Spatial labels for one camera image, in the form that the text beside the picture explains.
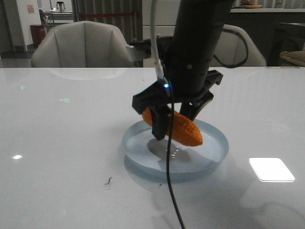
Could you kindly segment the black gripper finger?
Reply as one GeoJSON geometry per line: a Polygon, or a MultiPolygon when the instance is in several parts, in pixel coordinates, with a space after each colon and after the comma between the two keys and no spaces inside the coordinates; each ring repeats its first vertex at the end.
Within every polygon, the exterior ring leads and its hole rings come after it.
{"type": "Polygon", "coordinates": [[[182,102],[179,113],[194,121],[201,110],[214,98],[211,92],[205,93],[200,99],[190,102],[182,102]]]}
{"type": "Polygon", "coordinates": [[[150,107],[152,117],[152,134],[158,140],[165,138],[170,121],[171,109],[167,105],[150,107]]]}

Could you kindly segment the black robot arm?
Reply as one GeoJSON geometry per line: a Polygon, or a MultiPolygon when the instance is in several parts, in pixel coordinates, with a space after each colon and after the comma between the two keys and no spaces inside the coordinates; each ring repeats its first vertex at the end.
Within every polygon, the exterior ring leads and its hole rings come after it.
{"type": "Polygon", "coordinates": [[[214,51],[229,15],[230,0],[183,0],[173,36],[157,37],[129,45],[132,60],[155,59],[157,81],[132,99],[132,107],[150,117],[157,140],[170,135],[186,144],[182,133],[213,99],[210,88],[222,74],[209,70],[214,51]]]}

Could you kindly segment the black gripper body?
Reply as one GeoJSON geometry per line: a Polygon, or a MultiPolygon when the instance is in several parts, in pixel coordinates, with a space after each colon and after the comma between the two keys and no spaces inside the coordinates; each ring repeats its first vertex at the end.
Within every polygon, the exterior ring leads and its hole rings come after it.
{"type": "Polygon", "coordinates": [[[200,99],[211,87],[219,85],[223,74],[209,70],[208,63],[185,64],[160,61],[163,78],[136,94],[132,107],[140,115],[152,106],[190,102],[200,99]]]}

